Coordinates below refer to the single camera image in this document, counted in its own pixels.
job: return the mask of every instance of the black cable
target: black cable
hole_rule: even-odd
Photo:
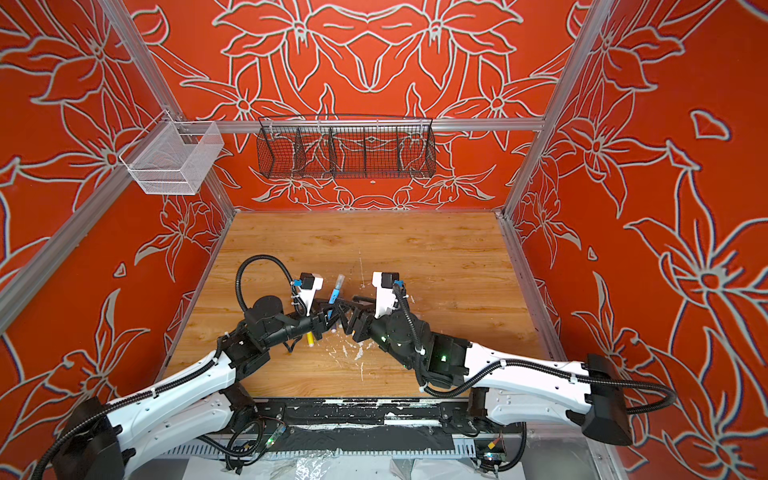
[[[214,447],[216,450],[218,450],[219,452],[222,452],[225,455],[233,456],[236,458],[250,457],[258,448],[258,445],[254,445],[247,450],[230,450],[224,445],[221,445],[216,440],[209,437],[208,435],[200,435],[199,437],[197,437],[197,439],[202,440],[203,442],[206,442],[208,445]]]
[[[288,353],[293,353],[293,349],[295,349],[295,348],[296,348],[296,344],[297,344],[297,343],[299,342],[299,340],[301,340],[302,338],[304,338],[304,335],[299,335],[299,336],[298,336],[298,338],[296,338],[296,339],[293,341],[293,343],[291,343],[290,345],[288,345],[288,342],[283,342],[283,345],[286,347],[286,349],[288,349]]]
[[[421,372],[420,356],[421,356],[421,351],[423,349],[423,346],[422,346],[421,339],[416,334],[414,315],[411,313],[411,308],[410,308],[410,305],[408,304],[408,300],[402,294],[402,290],[399,284],[395,283],[394,285],[392,285],[392,292],[395,294],[395,298],[397,299],[398,304],[402,308],[402,311],[406,315],[406,320],[408,321],[408,328],[411,334],[411,338],[413,340],[413,345],[417,351],[417,356],[413,363],[413,372],[416,375],[416,382],[419,384],[419,388],[423,389],[424,392],[427,392],[429,395],[436,397],[438,399],[450,399],[466,392],[471,387],[473,387],[477,382],[482,380],[483,377],[488,375],[490,372],[493,372],[494,370],[502,367],[502,364],[500,361],[490,363],[486,367],[484,367],[482,370],[477,372],[472,378],[462,383],[460,386],[457,386],[453,390],[448,390],[446,392],[435,390],[432,387],[430,387],[429,384],[424,380]],[[506,359],[505,363],[506,363],[506,366],[521,366],[528,369],[538,370],[539,372],[549,373],[550,375],[559,376],[560,378],[563,378],[563,379],[570,379],[573,376],[576,378],[577,381],[582,383],[587,383],[590,385],[606,385],[606,386],[619,387],[621,389],[638,389],[638,390],[646,390],[646,391],[650,390],[652,392],[659,392],[664,395],[664,398],[662,398],[657,402],[628,408],[627,409],[628,415],[638,415],[641,413],[655,412],[656,410],[660,410],[674,404],[675,400],[677,400],[677,393],[671,388],[669,388],[668,386],[662,385],[660,383],[638,382],[635,380],[599,379],[591,376],[572,375],[570,372],[564,372],[562,370],[558,370],[549,366],[541,365],[540,363],[528,362],[526,360],[519,360],[519,359]]]
[[[269,260],[271,262],[276,263],[277,266],[280,267],[280,269],[283,271],[283,274],[285,274],[286,278],[288,279],[288,283],[290,284],[290,291],[293,294],[293,298],[295,298],[298,304],[301,306],[302,312],[299,312],[299,314],[307,315],[309,313],[309,310],[307,309],[307,306],[304,305],[304,301],[299,298],[299,293],[296,290],[296,286],[293,285],[293,277],[290,275],[290,272],[288,271],[286,266],[283,265],[283,262],[281,262],[276,257],[273,257],[271,255],[254,255],[251,258],[248,258],[247,260],[245,260],[240,265],[240,268],[237,269],[237,273],[235,274],[235,296],[237,297],[237,302],[240,304],[240,308],[244,312],[248,310],[248,305],[245,303],[245,300],[243,300],[243,291],[241,288],[242,282],[243,282],[243,272],[245,271],[248,265],[250,265],[251,263],[257,260]]]
[[[505,363],[506,363],[506,366],[521,366],[527,369],[538,370],[539,372],[544,372],[550,375],[558,376],[562,379],[570,379],[572,377],[572,375],[569,372],[564,372],[562,370],[541,365],[535,362],[529,362],[527,360],[505,359]],[[488,375],[490,372],[496,369],[499,369],[501,367],[502,367],[502,363],[500,360],[490,363],[486,367],[484,367],[482,370],[477,372],[472,378],[462,383],[460,386],[454,388],[453,390],[449,390],[447,392],[434,390],[429,386],[424,388],[424,391],[427,392],[429,395],[432,395],[439,399],[450,399],[465,392],[467,389],[471,388],[474,384],[479,382],[483,377]],[[650,390],[653,392],[659,392],[664,395],[664,398],[662,398],[657,402],[628,408],[627,409],[628,415],[637,415],[641,413],[655,412],[656,410],[660,410],[674,404],[675,400],[677,400],[677,393],[671,388],[669,388],[668,386],[662,385],[660,383],[638,382],[635,380],[598,379],[591,376],[575,375],[575,374],[573,375],[573,377],[575,377],[576,380],[579,382],[587,383],[590,385],[606,385],[606,386],[619,387],[622,389],[638,389],[638,390],[646,390],[646,391]]]
[[[413,313],[411,313],[411,306],[408,304],[406,297],[402,294],[400,285],[397,283],[392,285],[392,292],[395,294],[395,298],[397,299],[397,303],[399,303],[400,308],[402,308],[402,311],[406,314],[408,330],[410,330],[411,338],[413,339],[413,346],[416,351],[419,352],[419,355],[421,355],[421,351],[424,347],[422,345],[422,339],[420,339],[419,335],[416,334],[415,324],[417,319],[414,317]]]
[[[392,292],[395,294],[395,298],[397,299],[397,303],[400,305],[400,308],[402,308],[402,311],[406,315],[406,321],[408,322],[408,330],[410,330],[411,333],[411,339],[413,340],[413,347],[416,350],[416,357],[414,358],[413,362],[413,372],[416,375],[416,382],[419,384],[419,388],[424,388],[424,391],[426,392],[427,389],[432,390],[427,386],[426,380],[424,380],[424,377],[422,376],[422,351],[424,349],[424,346],[422,345],[422,340],[419,338],[419,335],[416,334],[416,326],[415,326],[415,316],[413,313],[411,313],[411,306],[408,304],[408,299],[406,299],[405,295],[402,294],[402,290],[400,288],[400,285],[395,283],[392,285]]]
[[[186,382],[189,382],[192,379],[197,378],[200,375],[203,375],[207,370],[209,370],[212,366],[216,365],[219,357],[221,356],[221,343],[223,342],[223,337],[219,337],[216,339],[216,352],[214,353],[214,357],[208,361],[204,366],[200,367],[199,369],[195,370],[194,372],[188,373],[185,376],[175,379],[172,382],[164,383],[160,386],[158,386],[154,390],[154,394],[157,395],[158,393],[166,392],[170,389],[174,389],[178,387],[179,385],[182,385]],[[147,390],[144,392],[135,393],[131,396],[127,396],[122,400],[118,400],[115,403],[108,405],[106,409],[102,410],[99,413],[95,413],[94,415],[91,415],[87,419],[83,420],[82,422],[78,423],[73,429],[69,430],[68,432],[62,434],[59,436],[56,441],[51,445],[51,447],[46,450],[46,452],[43,454],[43,456],[40,458],[40,462],[35,466],[35,470],[32,472],[32,475],[30,477],[31,480],[42,480],[43,474],[45,473],[45,468],[48,466],[48,463],[56,456],[56,453],[59,451],[59,449],[65,444],[69,439],[72,437],[78,435],[83,430],[86,430],[92,426],[94,422],[97,422],[101,419],[103,419],[108,414],[114,412],[115,410],[121,409],[125,406],[128,406],[135,402],[140,402],[141,400],[148,399],[153,395],[153,392],[151,390]]]
[[[258,447],[259,444],[261,443],[261,438],[264,435],[264,424],[262,423],[261,419],[256,419],[256,420],[253,420],[252,422],[248,422],[247,424],[243,425],[243,428],[237,430],[234,433],[234,435],[232,435],[232,437],[230,438],[230,441],[227,443],[227,448],[228,449],[233,449],[233,446],[234,446],[235,441],[237,440],[237,437],[239,437],[243,433],[247,432],[248,429],[250,427],[254,426],[254,425],[257,425],[259,427],[259,435],[257,436],[256,442],[255,442],[255,446]],[[226,453],[224,454],[224,463],[227,464],[227,470],[234,470],[235,468],[242,466],[242,465],[238,465],[236,467],[233,467],[232,466],[231,455],[228,455]]]
[[[523,458],[523,454],[525,453],[525,442],[528,439],[528,425],[525,422],[520,422],[520,426],[522,427],[522,431],[520,432],[520,448],[518,449],[518,453],[509,461],[509,463],[498,467],[500,472],[506,472],[507,470],[514,468],[515,465],[520,463],[520,459]]]
[[[520,460],[523,458],[523,454],[525,453],[525,443],[528,440],[528,425],[526,425],[525,422],[520,422],[518,425],[521,426],[520,431],[520,447],[518,448],[518,452],[515,454],[515,457],[510,460],[509,462],[505,463],[504,465],[498,466],[499,472],[506,472],[507,470],[512,470],[515,465],[520,463]],[[504,432],[502,431],[502,442],[504,441]],[[487,472],[495,472],[496,471],[496,464],[492,464],[490,462],[487,462],[483,459],[480,460],[480,466],[483,470]]]

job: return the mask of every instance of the metal bar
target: metal bar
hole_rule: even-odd
[[[557,332],[547,313],[547,307],[541,294],[536,287],[536,279],[533,277],[531,267],[525,258],[523,247],[520,244],[518,235],[512,226],[512,221],[505,218],[500,212],[496,213],[498,225],[502,230],[502,237],[507,246],[509,259],[512,262],[512,268],[518,277],[520,291],[523,294],[525,305],[528,306],[528,313],[531,315],[531,321],[538,332],[539,338],[543,342],[543,347],[547,349],[550,360],[567,361],[562,344],[558,338]]]
[[[371,120],[275,120],[271,124],[274,127],[365,127],[375,123]],[[378,120],[378,125],[382,127],[395,127],[413,125],[418,120],[384,118]],[[205,133],[208,121],[190,121],[184,124],[187,133],[202,134]],[[222,134],[251,134],[258,133],[261,125],[257,121],[217,121],[219,132]],[[434,132],[454,132],[454,131],[539,131],[544,126],[544,118],[436,118],[432,121],[432,131]]]
[[[216,246],[214,247],[213,251],[210,252],[210,259],[208,260],[208,264],[205,266],[205,270],[203,271],[203,276],[201,276],[200,281],[197,282],[197,287],[194,289],[194,293],[192,294],[192,299],[190,300],[190,304],[187,306],[187,309],[184,311],[184,317],[182,317],[181,323],[179,324],[179,330],[176,332],[174,341],[171,343],[170,348],[168,349],[168,354],[165,356],[165,361],[163,362],[162,367],[160,367],[160,372],[157,373],[157,377],[155,377],[154,379],[155,383],[160,382],[163,379],[163,375],[165,375],[165,370],[168,368],[168,363],[170,362],[170,358],[174,355],[174,352],[176,351],[176,346],[179,344],[179,340],[181,339],[181,333],[184,331],[184,328],[187,326],[187,322],[189,321],[190,316],[192,315],[192,310],[194,310],[195,303],[197,303],[197,299],[200,298],[200,293],[202,293],[203,291],[203,286],[205,286],[205,280],[207,280],[208,274],[210,273],[211,269],[214,268],[216,257],[218,257],[219,252],[221,251],[222,245],[224,245],[224,239],[227,237],[227,233],[229,233],[230,227],[232,226],[232,221],[234,220],[234,209],[232,209],[232,211],[233,211],[232,217],[229,217],[227,219],[227,225],[225,225],[224,229],[221,231],[221,235],[219,236],[219,241],[216,242]]]
[[[362,175],[364,177],[368,177],[368,147],[366,146],[367,140],[368,140],[368,137],[366,136],[366,129],[363,128],[362,130]]]
[[[219,207],[223,211],[224,215],[232,220],[235,218],[235,206],[230,200],[230,196],[227,195],[227,191],[224,190],[224,185],[221,183],[221,179],[213,168],[208,171],[208,175],[205,176],[205,184],[210,189],[210,192],[218,200]]]
[[[162,128],[153,128],[129,153],[130,164]],[[45,282],[55,273],[67,256],[88,235],[91,228],[109,210],[131,184],[133,178],[127,168],[115,168],[107,180],[78,208],[58,229],[51,239],[38,251],[29,263],[0,292],[0,333],[13,323],[19,313],[29,304]]]
[[[397,141],[395,155],[397,157],[397,171],[405,171],[405,168],[402,166],[402,158],[400,158],[400,133],[397,131],[397,127],[395,127],[395,140]]]
[[[552,99],[549,101],[547,111],[544,113],[544,125],[536,135],[536,138],[534,138],[528,154],[525,155],[515,184],[512,185],[507,200],[504,202],[503,211],[507,218],[511,218],[512,211],[523,196],[525,186],[528,184],[528,180],[530,180],[541,154],[544,153],[544,149],[554,133],[554,128],[557,126],[560,116],[565,109],[568,97],[576,85],[576,80],[578,80],[578,76],[587,62],[587,56],[589,56],[589,52],[594,45],[595,39],[598,37],[598,33],[600,33],[600,28],[608,16],[613,3],[613,0],[595,0],[589,9],[587,19],[581,27],[578,37],[576,37],[571,55],[565,63],[560,81],[554,88]]]
[[[112,28],[122,40],[125,49],[131,55],[147,86],[152,91],[157,103],[176,121],[186,120],[181,106],[176,101],[165,77],[160,72],[144,39],[136,29],[131,14],[122,0],[98,0]]]
[[[586,440],[600,480],[627,480],[627,471],[621,464],[615,446],[593,439],[586,438]]]
[[[328,168],[331,170],[331,177],[336,176],[336,146],[333,144],[333,129],[328,129]]]
[[[272,157],[272,163],[270,164],[270,172],[266,176],[267,178],[272,178],[272,172],[275,169],[275,162],[277,161],[277,157],[275,157],[275,152],[272,151],[272,140],[274,140],[274,135],[270,135],[267,137],[266,131],[263,127],[260,129],[264,134],[264,142],[266,143],[266,147],[270,149],[270,156]]]

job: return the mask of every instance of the white paint stain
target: white paint stain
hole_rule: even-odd
[[[330,355],[330,356],[331,356],[331,358],[333,359],[333,361],[334,361],[334,362],[336,362],[336,364],[338,364],[339,366],[341,366],[341,363],[339,363],[339,360],[337,360],[337,359],[336,359],[336,357],[335,357],[335,356],[333,356],[333,354],[332,354],[331,352],[328,352],[328,355]]]
[[[357,351],[357,356],[355,357],[355,361],[360,360],[360,357],[362,357],[362,345],[363,345],[363,342],[357,343],[357,346],[360,347],[360,350]]]

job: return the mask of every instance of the wooden table surface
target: wooden table surface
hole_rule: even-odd
[[[412,311],[432,331],[523,356],[542,357],[507,250],[493,213],[237,214],[165,372],[169,376],[216,347],[243,313],[234,294],[237,267],[267,253],[294,278],[301,272],[325,279],[328,298],[336,276],[346,275],[341,297],[376,296],[374,271],[399,272]],[[285,277],[274,263],[252,263],[243,275],[243,297],[277,295],[292,311]],[[292,354],[282,346],[244,381],[254,397],[418,396],[413,371],[405,370],[372,340],[354,343],[328,332]]]

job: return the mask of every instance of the blue marker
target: blue marker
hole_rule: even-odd
[[[346,277],[343,275],[339,275],[336,278],[336,286],[333,287],[333,292],[331,293],[331,300],[329,300],[328,303],[333,303],[336,301],[337,298],[339,298],[339,291],[341,290],[341,284],[344,283],[344,279]],[[331,319],[331,313],[333,313],[333,310],[328,311],[328,320]],[[333,328],[331,329],[332,333],[336,333],[336,324],[334,323]]]

